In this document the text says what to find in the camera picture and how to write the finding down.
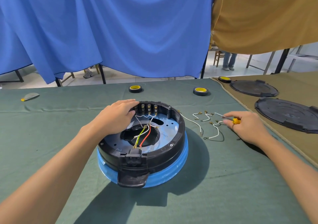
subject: tan fabric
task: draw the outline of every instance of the tan fabric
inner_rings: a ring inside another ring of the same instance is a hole
[[[232,80],[263,80],[277,88],[279,95],[276,98],[316,107],[318,104],[317,78],[318,72],[231,77]],[[259,99],[258,97],[237,92],[232,89],[228,83],[221,82],[221,84],[234,98],[245,105],[249,110],[257,113],[254,104]],[[260,115],[260,117],[271,129],[285,138],[296,151],[318,168],[318,134],[307,134],[292,130],[272,122],[262,115]]]
[[[215,0],[212,12],[213,40],[227,52],[259,54],[318,41],[318,0]]]

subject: sneaker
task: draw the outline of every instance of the sneaker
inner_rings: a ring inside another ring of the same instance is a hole
[[[93,77],[93,73],[91,71],[86,71],[86,73],[83,76],[83,78],[90,78],[90,77]]]

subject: yellow screwdriver handle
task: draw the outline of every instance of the yellow screwdriver handle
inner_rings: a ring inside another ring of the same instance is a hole
[[[237,118],[233,119],[233,124],[240,124],[240,123],[241,123],[241,121],[239,119],[237,119]]]

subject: yellow-green wire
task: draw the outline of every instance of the yellow-green wire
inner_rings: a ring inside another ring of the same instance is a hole
[[[144,126],[144,128],[142,129],[142,131],[140,132],[140,134],[142,134],[142,133],[145,131],[146,127],[147,127],[147,125],[145,125],[145,126]],[[140,134],[139,134],[139,136],[138,136],[138,138],[137,138],[137,140],[136,140],[136,143],[135,143],[135,145],[134,145],[134,147],[133,147],[134,149],[135,149],[135,148],[137,148],[137,145],[138,145],[138,142],[139,142]]]

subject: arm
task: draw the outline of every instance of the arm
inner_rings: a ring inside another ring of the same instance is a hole
[[[227,119],[223,122],[243,140],[260,147],[267,154],[296,196],[310,221],[317,224],[318,172],[273,138],[256,113],[230,112],[224,116],[241,119],[241,123],[236,125]]]
[[[55,223],[93,150],[108,134],[123,131],[138,102],[107,106],[75,138],[0,204],[0,224]]]

